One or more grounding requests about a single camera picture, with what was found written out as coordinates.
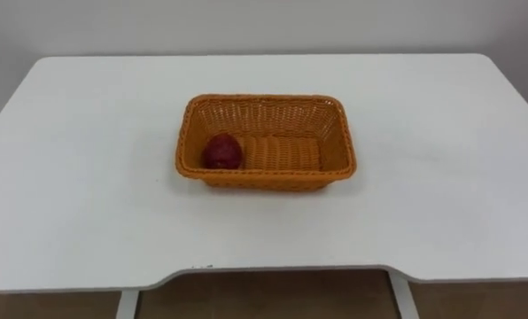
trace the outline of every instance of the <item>wall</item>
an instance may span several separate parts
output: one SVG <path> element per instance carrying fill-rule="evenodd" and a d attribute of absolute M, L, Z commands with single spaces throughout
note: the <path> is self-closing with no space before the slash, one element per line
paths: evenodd
<path fill-rule="evenodd" d="M 528 101 L 528 0 L 0 0 L 0 110 L 40 57 L 481 52 Z"/>

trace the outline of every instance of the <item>desk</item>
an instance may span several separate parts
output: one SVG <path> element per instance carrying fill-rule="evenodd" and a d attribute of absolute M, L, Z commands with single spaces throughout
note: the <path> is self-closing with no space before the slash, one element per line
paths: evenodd
<path fill-rule="evenodd" d="M 184 107 L 211 92 L 336 97 L 357 172 L 182 178 Z M 123 290 L 122 318 L 185 272 L 278 268 L 387 268 L 403 315 L 404 277 L 527 279 L 528 105 L 476 54 L 98 57 L 38 61 L 0 114 L 0 292 Z"/>

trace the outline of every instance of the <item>apple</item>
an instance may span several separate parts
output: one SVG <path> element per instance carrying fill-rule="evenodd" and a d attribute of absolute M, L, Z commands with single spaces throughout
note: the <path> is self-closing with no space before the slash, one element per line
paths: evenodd
<path fill-rule="evenodd" d="M 227 133 L 213 136 L 203 150 L 205 168 L 237 169 L 243 162 L 243 150 L 238 141 Z"/>

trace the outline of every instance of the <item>orange wicker basket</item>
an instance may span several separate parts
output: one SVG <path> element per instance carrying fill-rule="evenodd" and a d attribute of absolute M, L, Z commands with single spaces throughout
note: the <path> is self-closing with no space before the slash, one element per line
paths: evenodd
<path fill-rule="evenodd" d="M 206 169 L 202 152 L 217 134 L 243 149 L 239 169 Z M 313 191 L 356 169 L 343 106 L 333 97 L 201 95 L 185 110 L 177 171 L 214 187 Z"/>

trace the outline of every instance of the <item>basket rim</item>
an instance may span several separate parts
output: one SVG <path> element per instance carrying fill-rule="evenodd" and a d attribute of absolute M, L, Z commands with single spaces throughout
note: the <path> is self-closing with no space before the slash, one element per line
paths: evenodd
<path fill-rule="evenodd" d="M 338 109 L 338 122 L 343 130 L 343 138 L 345 140 L 345 149 L 348 165 L 339 170 L 331 171 L 304 171 L 304 170 L 265 170 L 265 169 L 209 169 L 209 168 L 193 168 L 188 167 L 182 156 L 184 148 L 185 137 L 190 130 L 190 117 L 193 111 L 198 107 L 198 101 L 200 100 L 220 100 L 220 99 L 323 99 L 333 103 L 334 107 Z M 345 109 L 343 105 L 334 97 L 325 95 L 284 95 L 284 94 L 201 94 L 190 100 L 185 108 L 183 114 L 182 127 L 180 129 L 179 138 L 177 142 L 177 148 L 175 152 L 175 168 L 177 171 L 189 178 L 193 179 L 205 179 L 205 177 L 224 178 L 233 177 L 235 180 L 278 180 L 284 179 L 288 176 L 297 176 L 299 180 L 305 181 L 336 181 L 341 179 L 349 178 L 356 171 L 356 158 L 354 154 L 353 141 L 348 128 L 346 119 Z"/>

